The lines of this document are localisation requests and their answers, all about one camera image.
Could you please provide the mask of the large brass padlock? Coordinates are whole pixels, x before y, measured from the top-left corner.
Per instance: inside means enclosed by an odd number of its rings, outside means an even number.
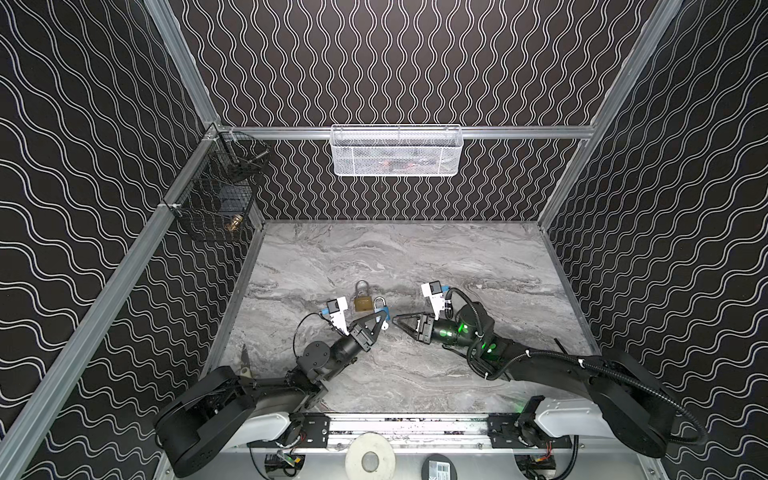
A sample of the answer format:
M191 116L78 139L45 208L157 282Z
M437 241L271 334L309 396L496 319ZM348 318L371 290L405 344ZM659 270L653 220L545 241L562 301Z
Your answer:
M370 285L366 280L359 280L356 283L353 304L357 312L374 310L373 298L370 294Z

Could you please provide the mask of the small blue padlock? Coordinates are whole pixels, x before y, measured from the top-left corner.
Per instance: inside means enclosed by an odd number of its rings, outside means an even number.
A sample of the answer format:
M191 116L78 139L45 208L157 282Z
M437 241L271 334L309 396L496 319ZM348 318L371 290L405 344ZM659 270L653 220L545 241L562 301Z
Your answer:
M381 313L383 315L380 319L380 323L382 324L381 330L386 331L390 326L390 312L386 299L383 296L375 297L373 299L373 306L375 313Z

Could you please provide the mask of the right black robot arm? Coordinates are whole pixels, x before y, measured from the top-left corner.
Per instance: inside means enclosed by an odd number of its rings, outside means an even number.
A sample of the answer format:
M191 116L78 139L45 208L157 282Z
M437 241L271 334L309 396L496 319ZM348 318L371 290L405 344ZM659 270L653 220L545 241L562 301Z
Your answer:
M447 317L410 313L392 322L420 343L437 343L459 355L485 381L537 383L593 402L611 433L637 453L661 458L672 442L672 398L627 356L578 356L529 347L497 335L495 320L479 302Z

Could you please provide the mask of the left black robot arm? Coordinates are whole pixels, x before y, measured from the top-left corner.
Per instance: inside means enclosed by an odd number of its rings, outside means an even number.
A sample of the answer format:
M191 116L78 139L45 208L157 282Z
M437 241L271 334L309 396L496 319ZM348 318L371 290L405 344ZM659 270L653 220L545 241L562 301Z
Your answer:
M348 334L328 345L308 344L296 366L280 378L249 378L227 366L215 368L164 406L153 420L156 444L174 474L188 477L221 451L243 443L284 439L302 413L327 393L326 383L378 340L387 314L354 320Z

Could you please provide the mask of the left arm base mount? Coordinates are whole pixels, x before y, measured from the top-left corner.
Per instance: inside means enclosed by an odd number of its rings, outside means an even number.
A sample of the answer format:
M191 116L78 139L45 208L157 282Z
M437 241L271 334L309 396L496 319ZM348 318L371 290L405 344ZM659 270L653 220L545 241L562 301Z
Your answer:
M274 448L290 450L292 448L326 448L330 433L331 418L321 413L308 413L291 416L287 429L276 440L257 440L248 442L254 448Z

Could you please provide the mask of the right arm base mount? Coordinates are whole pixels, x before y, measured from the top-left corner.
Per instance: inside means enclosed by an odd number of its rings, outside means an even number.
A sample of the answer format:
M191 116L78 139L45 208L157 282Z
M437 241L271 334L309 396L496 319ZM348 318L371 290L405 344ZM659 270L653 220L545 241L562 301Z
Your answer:
M493 449L571 448L569 436L552 437L529 414L492 414L487 418L488 437Z

